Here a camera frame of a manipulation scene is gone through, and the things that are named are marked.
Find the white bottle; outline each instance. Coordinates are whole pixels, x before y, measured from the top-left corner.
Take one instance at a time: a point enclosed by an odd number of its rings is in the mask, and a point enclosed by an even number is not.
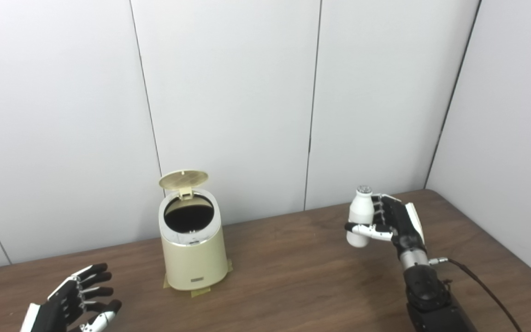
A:
[[[370,225],[373,219],[372,189],[367,185],[360,185],[356,190],[356,197],[349,206],[349,222]],[[348,243],[356,248],[363,248],[370,242],[369,237],[354,234],[351,231],[347,232],[346,238]]]

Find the cable connector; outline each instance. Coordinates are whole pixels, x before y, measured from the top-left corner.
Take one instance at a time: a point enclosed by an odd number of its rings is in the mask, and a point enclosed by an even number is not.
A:
[[[438,265],[440,263],[445,263],[448,261],[448,258],[446,257],[438,257],[438,258],[432,258],[429,260],[430,265]]]

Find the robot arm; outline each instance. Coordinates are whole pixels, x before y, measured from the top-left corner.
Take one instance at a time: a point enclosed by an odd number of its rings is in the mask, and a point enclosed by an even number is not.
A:
[[[476,332],[455,297],[430,267],[415,206],[412,203],[403,204],[389,195],[371,195],[369,188],[367,193],[369,200],[362,199],[361,187],[358,188],[360,198],[356,197],[350,206],[350,221],[346,223],[345,229],[360,236],[390,240],[396,247],[404,270],[407,311],[415,330]],[[373,210],[370,206],[364,208],[362,204],[373,205]],[[373,216],[364,218],[362,211],[373,211]],[[360,223],[354,223],[352,218],[358,219]]]
[[[89,301],[96,296],[111,296],[109,287],[92,287],[108,281],[107,264],[95,264],[70,275],[54,290],[44,304],[31,303],[20,332],[66,332],[67,327],[88,311],[98,314],[70,332],[101,332],[120,310],[122,303],[112,300],[105,305]]]

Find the open lid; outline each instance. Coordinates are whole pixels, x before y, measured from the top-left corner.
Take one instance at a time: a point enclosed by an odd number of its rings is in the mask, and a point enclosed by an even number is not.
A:
[[[167,190],[179,191],[179,199],[189,200],[194,197],[193,187],[205,183],[208,174],[196,170],[180,170],[166,174],[159,180],[159,185]]]

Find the brown table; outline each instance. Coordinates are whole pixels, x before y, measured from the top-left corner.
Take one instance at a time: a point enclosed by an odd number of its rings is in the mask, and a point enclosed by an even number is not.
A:
[[[430,256],[468,265],[530,332],[531,269],[433,191],[397,197],[415,203]],[[352,248],[347,217],[342,204],[227,225],[234,271],[194,298],[162,288],[159,239],[0,267],[0,332],[19,331],[30,301],[42,302],[68,274],[97,262],[110,265],[108,286],[124,303],[108,332],[413,332],[392,244]],[[513,330],[476,282],[448,263],[436,269],[454,280],[480,332]]]

